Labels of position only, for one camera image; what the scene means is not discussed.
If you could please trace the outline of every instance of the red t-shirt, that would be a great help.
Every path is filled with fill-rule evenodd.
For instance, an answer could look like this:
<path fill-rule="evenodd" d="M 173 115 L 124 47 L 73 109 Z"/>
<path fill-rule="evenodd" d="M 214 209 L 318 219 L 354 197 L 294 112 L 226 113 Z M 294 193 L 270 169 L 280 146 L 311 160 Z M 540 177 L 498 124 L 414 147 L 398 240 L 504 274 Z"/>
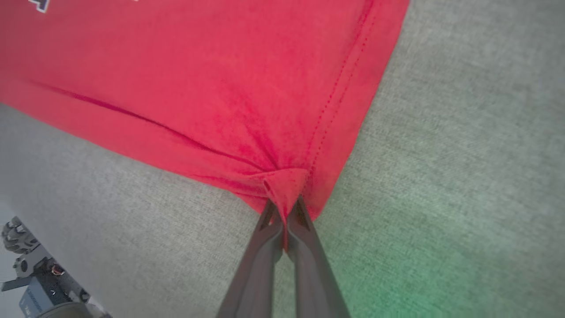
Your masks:
<path fill-rule="evenodd" d="M 303 194 L 316 218 L 407 4 L 3 0 L 0 102 L 257 211 Z"/>

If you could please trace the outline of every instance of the gray textile surface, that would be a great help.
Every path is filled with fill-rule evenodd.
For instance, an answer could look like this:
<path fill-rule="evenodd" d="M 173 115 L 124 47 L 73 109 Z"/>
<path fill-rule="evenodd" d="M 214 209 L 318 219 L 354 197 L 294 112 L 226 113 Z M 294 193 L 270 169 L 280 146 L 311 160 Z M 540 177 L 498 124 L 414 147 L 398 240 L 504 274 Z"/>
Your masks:
<path fill-rule="evenodd" d="M 412 0 L 316 221 L 355 317 L 563 316 L 565 2 Z M 0 108 L 2 200 L 116 317 L 211 317 L 257 215 Z M 275 316 L 294 311 L 277 265 Z"/>

